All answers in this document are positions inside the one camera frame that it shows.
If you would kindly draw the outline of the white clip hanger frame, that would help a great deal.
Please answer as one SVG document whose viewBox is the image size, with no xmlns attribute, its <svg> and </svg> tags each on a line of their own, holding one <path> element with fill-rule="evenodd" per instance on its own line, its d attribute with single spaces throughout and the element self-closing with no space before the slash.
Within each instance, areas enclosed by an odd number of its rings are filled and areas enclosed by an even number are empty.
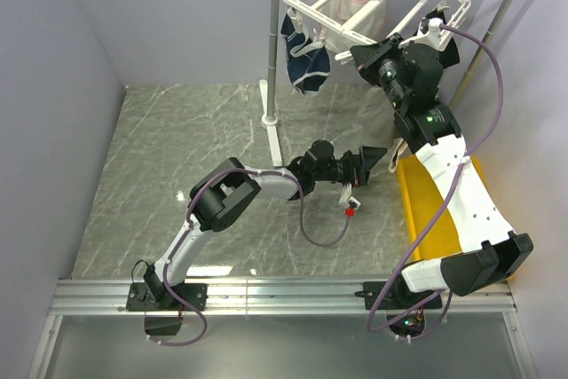
<svg viewBox="0 0 568 379">
<path fill-rule="evenodd" d="M 451 36 L 442 30 L 420 26 L 430 13 L 435 20 L 459 27 L 471 7 L 471 0 L 281 0 L 287 5 L 299 31 L 319 47 L 334 54 L 335 60 L 351 61 L 354 45 L 376 43 L 400 33 L 406 40 L 425 42 L 444 50 Z"/>
</svg>

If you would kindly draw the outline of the grey underwear beige waistband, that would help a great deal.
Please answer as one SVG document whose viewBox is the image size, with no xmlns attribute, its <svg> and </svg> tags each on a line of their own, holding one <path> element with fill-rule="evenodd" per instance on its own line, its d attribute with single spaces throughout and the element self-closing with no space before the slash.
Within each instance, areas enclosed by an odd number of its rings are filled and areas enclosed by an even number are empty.
<svg viewBox="0 0 568 379">
<path fill-rule="evenodd" d="M 394 108 L 383 89 L 372 87 L 365 93 L 357 117 L 374 142 L 380 147 L 386 147 L 390 152 L 388 170 L 390 173 L 395 173 L 398 161 L 408 149 L 408 145 L 396 129 Z"/>
</svg>

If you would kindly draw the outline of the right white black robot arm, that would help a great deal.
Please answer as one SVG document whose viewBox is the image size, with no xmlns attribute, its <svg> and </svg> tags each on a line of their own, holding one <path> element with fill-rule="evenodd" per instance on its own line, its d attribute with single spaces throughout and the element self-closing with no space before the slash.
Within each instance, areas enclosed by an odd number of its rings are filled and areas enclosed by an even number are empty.
<svg viewBox="0 0 568 379">
<path fill-rule="evenodd" d="M 516 233 L 487 192 L 471 160 L 465 137 L 448 106 L 438 98 L 444 70 L 458 62 L 423 43 L 395 34 L 379 43 L 354 45 L 360 76 L 380 87 L 394 111 L 394 124 L 443 196 L 460 248 L 448 257 L 404 265 L 382 295 L 410 308 L 439 290 L 457 296 L 506 280 L 533 252 L 526 233 Z"/>
</svg>

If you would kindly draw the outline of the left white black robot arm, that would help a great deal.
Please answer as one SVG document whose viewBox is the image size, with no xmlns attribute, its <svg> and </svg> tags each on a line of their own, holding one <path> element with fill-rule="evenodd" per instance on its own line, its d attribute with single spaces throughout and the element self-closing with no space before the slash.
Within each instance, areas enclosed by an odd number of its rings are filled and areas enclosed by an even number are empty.
<svg viewBox="0 0 568 379">
<path fill-rule="evenodd" d="M 187 271 L 210 238 L 231 227 L 253 200 L 302 201 L 317 183 L 328 182 L 341 185 L 340 203 L 351 216 L 360 205 L 352 189 L 367 184 L 371 169 L 386 153 L 382 147 L 361 146 L 336 158 L 330 142 L 317 140 L 304 155 L 278 169 L 258 170 L 228 158 L 191 190 L 177 236 L 164 255 L 146 265 L 142 280 L 131 283 L 127 311 L 203 310 L 208 287 L 186 282 Z"/>
</svg>

